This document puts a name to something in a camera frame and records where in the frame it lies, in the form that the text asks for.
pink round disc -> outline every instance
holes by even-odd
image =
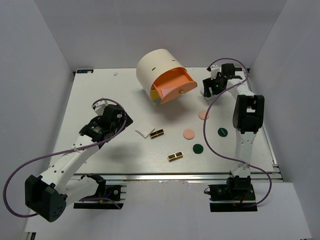
[[[183,137],[187,140],[191,140],[195,137],[195,132],[192,129],[186,129],[183,131]]]
[[[201,112],[199,112],[198,116],[201,120],[205,120],[206,112],[207,110],[202,110]]]

white tabletop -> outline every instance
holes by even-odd
[[[71,148],[80,129],[96,116],[92,103],[109,98],[125,108],[133,124],[90,157],[78,174],[228,173],[236,163],[210,152],[203,137],[203,121],[198,117],[198,113],[209,105],[200,90],[203,90],[202,80],[210,74],[206,68],[187,68],[187,71],[198,87],[157,106],[139,84],[135,68],[95,69],[93,73],[76,74],[54,151]],[[236,134],[232,125],[235,102],[230,93],[222,95],[211,108],[206,129],[212,147],[229,157],[235,155]],[[142,121],[156,130],[163,129],[164,135],[144,139],[135,132]],[[183,137],[183,131],[189,128],[195,132],[192,140]],[[220,137],[219,128],[227,129],[228,136]],[[202,154],[193,152],[194,144],[203,145]],[[179,151],[183,152],[183,158],[168,162],[168,155]],[[272,156],[261,130],[253,144],[251,163],[268,172],[273,171]]]

black and gold block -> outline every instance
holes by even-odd
[[[180,159],[184,156],[184,154],[182,153],[182,151],[178,151],[176,153],[170,154],[168,156],[169,162]]]
[[[157,131],[151,132],[150,133],[150,137],[151,137],[151,139],[154,139],[154,138],[159,137],[159,136],[161,136],[163,134],[165,134],[165,131],[163,129],[159,129]]]

white wall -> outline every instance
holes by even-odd
[[[19,165],[52,152],[72,85],[72,72],[33,0],[0,1],[0,190]],[[11,207],[27,214],[24,184],[43,161],[18,172]],[[1,239],[20,239],[25,219],[0,203]]]
[[[72,70],[135,68],[168,49],[185,67],[256,59],[287,0],[35,0]]]
[[[286,181],[320,239],[320,2],[288,0],[251,69]]]

green round disc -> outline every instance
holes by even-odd
[[[220,127],[218,129],[218,134],[220,137],[226,137],[228,135],[228,131],[227,131],[227,129]]]
[[[204,151],[204,147],[201,144],[193,145],[193,151],[195,154],[201,154]]]

